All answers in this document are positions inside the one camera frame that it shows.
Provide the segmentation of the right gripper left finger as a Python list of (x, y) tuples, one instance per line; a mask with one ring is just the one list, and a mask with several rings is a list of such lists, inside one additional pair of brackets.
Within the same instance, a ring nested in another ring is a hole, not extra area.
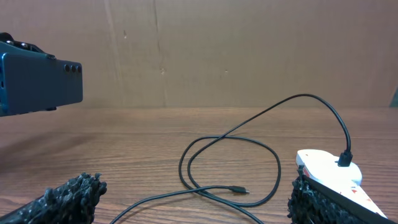
[(1, 217), (1, 224), (91, 224), (107, 183), (100, 173), (82, 173)]

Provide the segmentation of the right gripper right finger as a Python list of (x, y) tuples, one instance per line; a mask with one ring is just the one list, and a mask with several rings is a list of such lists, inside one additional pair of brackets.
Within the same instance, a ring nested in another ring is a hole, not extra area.
[(288, 201), (288, 218), (296, 224), (397, 224), (329, 189), (297, 169)]

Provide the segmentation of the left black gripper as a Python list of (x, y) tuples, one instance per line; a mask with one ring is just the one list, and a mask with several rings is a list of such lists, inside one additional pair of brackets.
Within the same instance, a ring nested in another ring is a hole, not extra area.
[(1, 33), (1, 55), (4, 53), (23, 55), (27, 57), (56, 59), (54, 55), (44, 52), (34, 44), (14, 40), (12, 35), (7, 32)]

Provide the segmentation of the blue Samsung Galaxy smartphone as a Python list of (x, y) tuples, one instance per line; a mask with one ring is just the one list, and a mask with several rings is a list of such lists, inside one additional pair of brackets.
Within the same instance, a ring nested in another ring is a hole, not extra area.
[(52, 111), (82, 100), (82, 64), (57, 58), (1, 55), (1, 116)]

